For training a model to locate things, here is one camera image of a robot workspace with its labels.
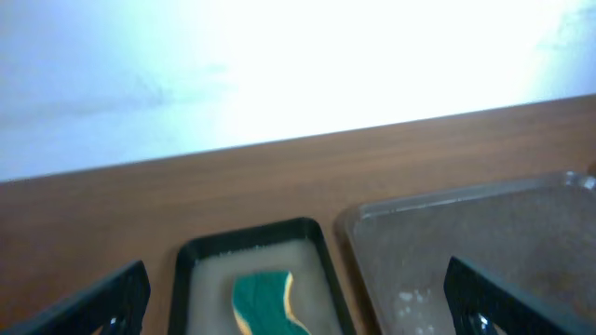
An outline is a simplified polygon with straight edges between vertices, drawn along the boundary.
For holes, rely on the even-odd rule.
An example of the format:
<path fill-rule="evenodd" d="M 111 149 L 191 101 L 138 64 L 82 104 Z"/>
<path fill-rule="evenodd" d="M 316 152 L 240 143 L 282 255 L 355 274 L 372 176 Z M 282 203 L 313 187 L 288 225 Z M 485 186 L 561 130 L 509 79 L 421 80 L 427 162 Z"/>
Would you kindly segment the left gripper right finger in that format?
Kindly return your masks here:
<path fill-rule="evenodd" d="M 544 304 L 455 256 L 449 260 L 443 291 L 457 335 L 595 332 L 595 325 L 578 315 Z"/>

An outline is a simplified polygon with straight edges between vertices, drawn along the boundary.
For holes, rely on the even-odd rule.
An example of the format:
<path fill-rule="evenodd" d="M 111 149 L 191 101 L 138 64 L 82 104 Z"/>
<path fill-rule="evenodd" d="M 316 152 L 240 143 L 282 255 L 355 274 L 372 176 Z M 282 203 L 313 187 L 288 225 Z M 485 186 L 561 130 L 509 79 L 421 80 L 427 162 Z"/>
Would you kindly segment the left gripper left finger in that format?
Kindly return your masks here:
<path fill-rule="evenodd" d="M 139 335 L 151 287 L 142 261 L 131 262 L 3 335 Z"/>

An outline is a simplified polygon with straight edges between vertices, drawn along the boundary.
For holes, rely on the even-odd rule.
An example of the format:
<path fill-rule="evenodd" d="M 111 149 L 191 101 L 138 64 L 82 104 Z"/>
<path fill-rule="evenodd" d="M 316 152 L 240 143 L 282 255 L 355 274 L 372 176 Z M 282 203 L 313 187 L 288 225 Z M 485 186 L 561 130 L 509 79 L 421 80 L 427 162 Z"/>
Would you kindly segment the green and yellow sponge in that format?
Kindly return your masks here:
<path fill-rule="evenodd" d="M 291 307 L 293 274 L 265 271 L 238 276 L 232 286 L 232 308 L 243 335 L 310 335 Z"/>

